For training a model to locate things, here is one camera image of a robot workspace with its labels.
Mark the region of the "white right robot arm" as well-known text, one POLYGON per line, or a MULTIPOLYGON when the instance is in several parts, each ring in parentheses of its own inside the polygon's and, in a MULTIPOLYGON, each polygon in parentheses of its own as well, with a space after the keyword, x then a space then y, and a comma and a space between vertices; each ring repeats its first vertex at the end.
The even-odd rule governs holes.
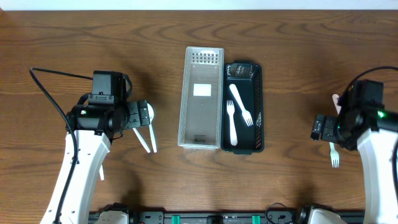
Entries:
POLYGON ((364 223, 397 223, 397 113, 379 108, 342 108, 318 114, 310 138, 358 151, 365 188, 364 223))

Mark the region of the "white spoon under left arm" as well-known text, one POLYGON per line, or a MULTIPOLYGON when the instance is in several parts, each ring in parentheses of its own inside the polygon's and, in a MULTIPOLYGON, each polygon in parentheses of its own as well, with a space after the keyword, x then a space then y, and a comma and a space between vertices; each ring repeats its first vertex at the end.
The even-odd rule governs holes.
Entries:
POLYGON ((101 181, 104 181, 103 165, 100 165, 100 168, 99 168, 99 178, 100 178, 101 181))

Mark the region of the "white plastic fork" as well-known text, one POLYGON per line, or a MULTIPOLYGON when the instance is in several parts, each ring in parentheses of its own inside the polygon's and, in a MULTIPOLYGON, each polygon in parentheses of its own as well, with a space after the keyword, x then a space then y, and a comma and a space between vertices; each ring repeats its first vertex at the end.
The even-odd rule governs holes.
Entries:
POLYGON ((234 96, 236 102, 238 103, 238 106, 241 109, 241 114, 242 117, 246 123, 247 126, 252 126, 253 125, 253 120, 252 120, 252 116, 251 113, 244 107, 243 105, 243 101, 240 97, 239 91, 237 89, 237 86, 235 84, 230 84, 229 85, 229 89, 232 93, 232 95, 234 96))
POLYGON ((229 116, 229 136, 230 144, 236 146, 238 144, 238 138, 236 134, 236 127, 234 123, 234 104, 232 100, 226 101, 226 110, 229 116))

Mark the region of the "pale green plastic fork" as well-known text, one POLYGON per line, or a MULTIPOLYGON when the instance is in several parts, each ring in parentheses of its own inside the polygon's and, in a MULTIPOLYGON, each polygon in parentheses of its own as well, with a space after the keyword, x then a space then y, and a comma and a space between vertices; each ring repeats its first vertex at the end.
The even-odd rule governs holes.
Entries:
POLYGON ((335 149, 335 145, 332 142, 330 142, 329 145, 332 168, 339 168, 340 155, 338 154, 337 150, 335 149))

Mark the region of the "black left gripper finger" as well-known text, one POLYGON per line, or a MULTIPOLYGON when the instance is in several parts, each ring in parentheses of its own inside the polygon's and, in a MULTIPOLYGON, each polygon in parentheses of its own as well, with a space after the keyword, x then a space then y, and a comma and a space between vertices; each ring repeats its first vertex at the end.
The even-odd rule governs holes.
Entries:
POLYGON ((136 101, 129 102, 127 104, 129 118, 127 121, 127 127, 139 127, 141 125, 139 108, 136 101))
POLYGON ((139 119, 141 125, 150 125, 149 109, 146 100, 138 101, 139 119))

